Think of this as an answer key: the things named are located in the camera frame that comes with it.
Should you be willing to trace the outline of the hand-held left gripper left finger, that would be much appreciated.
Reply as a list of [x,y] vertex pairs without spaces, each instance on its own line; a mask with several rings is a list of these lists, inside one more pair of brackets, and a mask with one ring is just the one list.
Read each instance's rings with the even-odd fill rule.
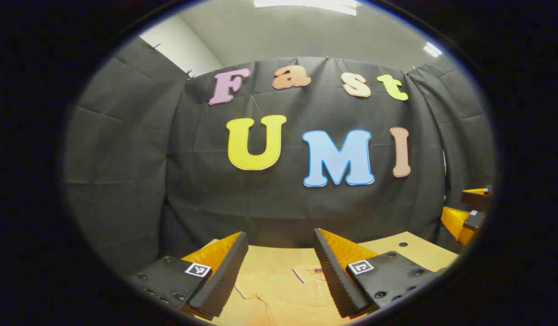
[[246,232],[237,232],[183,258],[167,255],[129,276],[130,283],[159,305],[211,321],[219,317],[248,252]]

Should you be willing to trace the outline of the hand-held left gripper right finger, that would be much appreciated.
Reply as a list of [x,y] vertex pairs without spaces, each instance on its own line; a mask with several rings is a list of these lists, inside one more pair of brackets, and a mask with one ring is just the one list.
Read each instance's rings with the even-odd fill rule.
[[313,247],[343,318],[394,305],[439,275],[395,250],[377,254],[321,228],[314,229]]

